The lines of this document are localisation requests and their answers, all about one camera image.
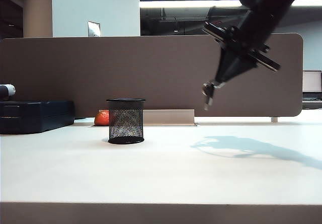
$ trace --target red fruit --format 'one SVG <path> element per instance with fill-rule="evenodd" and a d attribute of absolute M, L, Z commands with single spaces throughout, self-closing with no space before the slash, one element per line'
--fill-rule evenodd
<path fill-rule="evenodd" d="M 110 123 L 109 110 L 100 111 L 94 120 L 95 126 L 108 126 Z"/>

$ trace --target ceiling light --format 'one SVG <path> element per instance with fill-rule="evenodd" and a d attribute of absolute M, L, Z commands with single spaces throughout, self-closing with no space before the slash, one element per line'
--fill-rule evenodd
<path fill-rule="evenodd" d="M 140 8 L 240 7 L 239 0 L 141 1 Z"/>
<path fill-rule="evenodd" d="M 140 8 L 236 8 L 242 6 L 239 0 L 189 0 L 189 1 L 141 1 Z M 295 7 L 322 6 L 322 0 L 295 0 Z"/>
<path fill-rule="evenodd" d="M 322 0 L 295 0 L 292 6 L 322 6 Z"/>

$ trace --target black case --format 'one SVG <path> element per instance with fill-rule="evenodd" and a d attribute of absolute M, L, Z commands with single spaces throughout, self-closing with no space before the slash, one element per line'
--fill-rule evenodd
<path fill-rule="evenodd" d="M 0 133 L 38 133 L 71 125 L 73 101 L 0 102 Z"/>

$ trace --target cubicle divider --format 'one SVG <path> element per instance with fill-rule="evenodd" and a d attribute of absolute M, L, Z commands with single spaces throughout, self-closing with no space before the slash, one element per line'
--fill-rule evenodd
<path fill-rule="evenodd" d="M 204 111 L 202 84 L 215 76 L 220 47 L 211 36 L 24 38 L 0 43 L 0 83 L 15 100 L 73 100 L 78 117 L 109 98 L 145 98 L 146 109 L 195 109 L 196 116 L 295 116 L 302 108 L 303 40 L 273 34 L 259 65 L 215 92 Z"/>

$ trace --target light blue wall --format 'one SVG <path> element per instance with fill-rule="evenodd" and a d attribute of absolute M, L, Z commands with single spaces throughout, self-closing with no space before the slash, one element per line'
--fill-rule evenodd
<path fill-rule="evenodd" d="M 303 37 L 303 68 L 322 70 L 322 21 L 277 28 L 276 33 L 298 33 Z"/>
<path fill-rule="evenodd" d="M 139 0 L 52 0 L 53 37 L 87 37 L 88 21 L 101 36 L 139 36 Z"/>

